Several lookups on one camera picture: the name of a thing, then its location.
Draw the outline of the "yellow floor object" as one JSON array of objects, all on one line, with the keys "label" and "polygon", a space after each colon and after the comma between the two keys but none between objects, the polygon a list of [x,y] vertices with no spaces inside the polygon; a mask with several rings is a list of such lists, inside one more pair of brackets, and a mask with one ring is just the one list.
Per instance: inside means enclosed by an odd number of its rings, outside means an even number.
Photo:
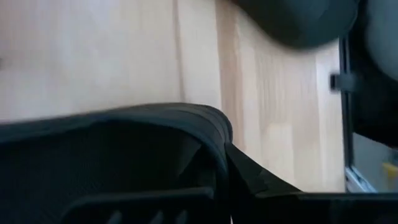
[{"label": "yellow floor object", "polygon": [[395,181],[398,179],[398,166],[395,166],[389,162],[384,162],[382,166],[387,175],[388,188],[393,189],[395,186]]}]

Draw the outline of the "black table edge rail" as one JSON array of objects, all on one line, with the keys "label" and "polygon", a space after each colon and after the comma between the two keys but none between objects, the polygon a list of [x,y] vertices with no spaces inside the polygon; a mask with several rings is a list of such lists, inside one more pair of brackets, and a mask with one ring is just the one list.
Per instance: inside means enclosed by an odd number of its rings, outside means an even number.
[{"label": "black table edge rail", "polygon": [[356,90],[356,78],[351,73],[349,38],[338,41],[340,69],[330,74],[330,90],[341,95],[343,122],[343,149],[346,191],[351,193],[376,193],[377,190],[354,166],[352,96]]}]

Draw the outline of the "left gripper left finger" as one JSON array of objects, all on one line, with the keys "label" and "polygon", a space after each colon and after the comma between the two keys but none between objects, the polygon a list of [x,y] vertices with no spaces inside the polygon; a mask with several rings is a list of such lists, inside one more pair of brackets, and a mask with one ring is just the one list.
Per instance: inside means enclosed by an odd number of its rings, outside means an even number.
[{"label": "left gripper left finger", "polygon": [[73,202],[61,224],[205,224],[215,217],[209,187],[100,194]]}]

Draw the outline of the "black rubber slide sandal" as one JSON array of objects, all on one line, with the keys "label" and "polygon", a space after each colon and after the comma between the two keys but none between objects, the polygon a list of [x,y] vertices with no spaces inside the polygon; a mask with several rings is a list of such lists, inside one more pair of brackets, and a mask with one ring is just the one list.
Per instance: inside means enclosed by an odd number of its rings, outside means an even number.
[{"label": "black rubber slide sandal", "polygon": [[291,49],[314,49],[346,35],[359,0],[231,0],[270,38]]},{"label": "black rubber slide sandal", "polygon": [[159,103],[0,124],[0,224],[61,224],[87,196],[209,187],[228,224],[228,118]]}]

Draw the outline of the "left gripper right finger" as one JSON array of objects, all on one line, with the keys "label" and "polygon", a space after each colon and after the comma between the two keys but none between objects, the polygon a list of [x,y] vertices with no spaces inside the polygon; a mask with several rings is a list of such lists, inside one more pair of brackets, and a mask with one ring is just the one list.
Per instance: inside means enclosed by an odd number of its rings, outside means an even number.
[{"label": "left gripper right finger", "polygon": [[398,194],[308,193],[225,146],[234,224],[398,224]]}]

